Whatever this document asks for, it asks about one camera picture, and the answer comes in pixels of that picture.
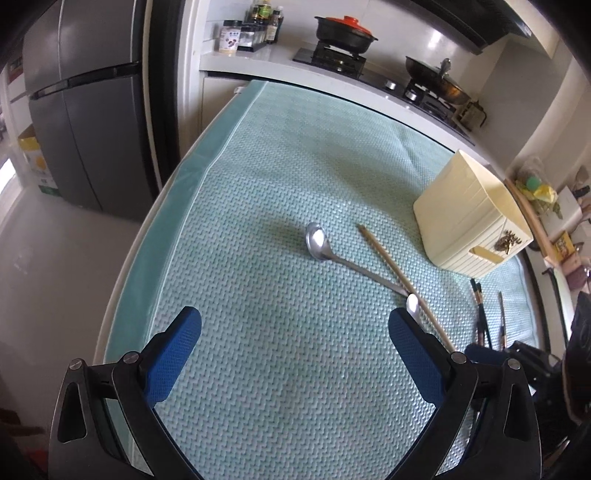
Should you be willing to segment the sauce bottles group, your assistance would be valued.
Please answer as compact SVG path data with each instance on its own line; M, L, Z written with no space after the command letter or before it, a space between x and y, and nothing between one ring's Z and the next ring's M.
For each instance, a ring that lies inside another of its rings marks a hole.
M283 18L283 6L273 6L270 0L253 1L250 6L249 23L263 26L267 44L279 41Z

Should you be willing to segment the wooden cutting board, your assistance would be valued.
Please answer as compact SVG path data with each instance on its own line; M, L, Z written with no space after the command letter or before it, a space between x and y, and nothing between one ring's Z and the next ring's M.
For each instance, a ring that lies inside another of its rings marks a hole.
M541 221L535 213L531 203L527 198L520 192L514 182L507 178L504 180L504 184L507 189L511 192L515 201L517 202L532 234L535 242L537 243L540 252L544 260L550 264L553 268L558 268L560 262L556 256L553 244L551 243Z

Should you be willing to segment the white knife block holder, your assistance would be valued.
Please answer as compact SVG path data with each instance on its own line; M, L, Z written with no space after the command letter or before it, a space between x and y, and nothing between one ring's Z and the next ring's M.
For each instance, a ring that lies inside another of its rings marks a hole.
M573 231L583 213L578 200L569 187L565 186L558 194L557 202L551 212L553 229L557 231Z

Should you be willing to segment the black gas stove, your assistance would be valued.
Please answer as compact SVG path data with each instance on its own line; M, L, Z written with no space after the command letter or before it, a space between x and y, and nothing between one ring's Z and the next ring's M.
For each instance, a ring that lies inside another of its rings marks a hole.
M431 119L445 125L460 137L472 144L472 139L455 120L459 107L439 98L425 87L414 83L410 77L408 82L393 80L382 75L366 65L366 59L361 55L342 53L328 44L318 42L315 50L301 48L293 58L294 62L307 64L346 76L365 85L380 90L391 97L398 98L408 106L422 111Z

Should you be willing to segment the light blue woven table mat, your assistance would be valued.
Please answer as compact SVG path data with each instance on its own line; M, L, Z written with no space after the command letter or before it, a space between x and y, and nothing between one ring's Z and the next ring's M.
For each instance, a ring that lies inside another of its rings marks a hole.
M103 359L141 349L185 306L201 336L158 414L207 479L383 479L432 414L391 342L399 296L308 254L381 276L365 226L452 342L475 338L468 278L435 267L415 200L452 157L352 102L253 81L197 141L120 276Z

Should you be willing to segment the grey refrigerator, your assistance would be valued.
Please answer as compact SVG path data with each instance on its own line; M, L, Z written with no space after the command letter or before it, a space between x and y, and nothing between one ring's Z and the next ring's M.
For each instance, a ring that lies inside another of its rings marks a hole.
M143 1L56 1L24 37L38 142L59 193L140 221L156 196L142 85Z

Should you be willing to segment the yellow cardboard box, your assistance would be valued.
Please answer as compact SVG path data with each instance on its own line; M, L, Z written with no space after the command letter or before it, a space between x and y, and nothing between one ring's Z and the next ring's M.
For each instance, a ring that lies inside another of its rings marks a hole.
M39 190L44 194L60 197L61 194L50 173L32 124L18 136L18 144L25 155Z

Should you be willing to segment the brown wooden chopstick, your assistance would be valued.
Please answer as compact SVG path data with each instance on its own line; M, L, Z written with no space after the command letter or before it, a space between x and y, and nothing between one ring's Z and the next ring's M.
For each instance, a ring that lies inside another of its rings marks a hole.
M505 306L504 306L504 297L501 291L498 292L498 301L500 307L500 333L499 333L499 340L500 340L500 350L505 350L507 346L507 331L506 331L506 313L505 313Z

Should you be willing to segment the dark glass jug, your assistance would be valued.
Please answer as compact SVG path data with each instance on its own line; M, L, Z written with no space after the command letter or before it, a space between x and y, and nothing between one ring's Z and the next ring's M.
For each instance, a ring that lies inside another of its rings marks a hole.
M468 102L458 115L459 123L472 132L481 128L487 121L488 114L479 101Z

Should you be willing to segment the black range hood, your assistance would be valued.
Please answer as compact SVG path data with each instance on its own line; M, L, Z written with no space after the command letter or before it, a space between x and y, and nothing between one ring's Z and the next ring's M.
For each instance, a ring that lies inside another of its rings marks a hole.
M415 4L451 25L479 50L509 34L532 36L530 27L506 1L419 0Z

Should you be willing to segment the black pot with red lid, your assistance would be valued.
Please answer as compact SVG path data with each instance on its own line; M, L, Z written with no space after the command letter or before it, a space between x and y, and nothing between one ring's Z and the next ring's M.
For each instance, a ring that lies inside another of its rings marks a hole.
M377 37L363 28L355 17L315 16L315 20L318 22L317 31L315 31L318 41L349 53L356 55L366 53L377 41Z

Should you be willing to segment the cream utensil holder box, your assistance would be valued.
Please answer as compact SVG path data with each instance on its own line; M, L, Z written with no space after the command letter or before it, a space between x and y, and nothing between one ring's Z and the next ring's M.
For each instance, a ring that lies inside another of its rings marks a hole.
M459 150L413 205L423 246L437 267L480 279L533 241L504 183Z

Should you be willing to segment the wok with glass lid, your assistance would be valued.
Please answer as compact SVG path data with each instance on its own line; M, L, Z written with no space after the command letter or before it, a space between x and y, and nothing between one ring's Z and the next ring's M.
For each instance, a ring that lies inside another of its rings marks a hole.
M406 69L412 81L435 93L445 102L464 105L471 97L450 77L452 61L445 58L438 67L433 67L412 57L406 57Z

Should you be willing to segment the yellow green plastic bag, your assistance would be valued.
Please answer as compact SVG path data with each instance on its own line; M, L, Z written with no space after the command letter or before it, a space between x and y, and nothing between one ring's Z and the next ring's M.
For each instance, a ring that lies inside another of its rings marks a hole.
M530 176L525 183L517 180L516 186L530 202L554 204L558 200L558 194L554 188L536 176Z

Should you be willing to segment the white lidded spice jar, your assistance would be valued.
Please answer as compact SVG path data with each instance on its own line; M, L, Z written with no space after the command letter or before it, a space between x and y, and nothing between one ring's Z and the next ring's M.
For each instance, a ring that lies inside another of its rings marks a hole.
M225 55L233 55L238 50L240 34L242 34L242 21L224 20L219 30L218 52Z

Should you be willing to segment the small silver spoon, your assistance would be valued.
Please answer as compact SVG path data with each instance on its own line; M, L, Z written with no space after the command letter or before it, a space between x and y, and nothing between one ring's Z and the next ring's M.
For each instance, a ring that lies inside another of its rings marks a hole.
M420 321L420 301L413 293L410 293L406 298L406 310L415 321Z

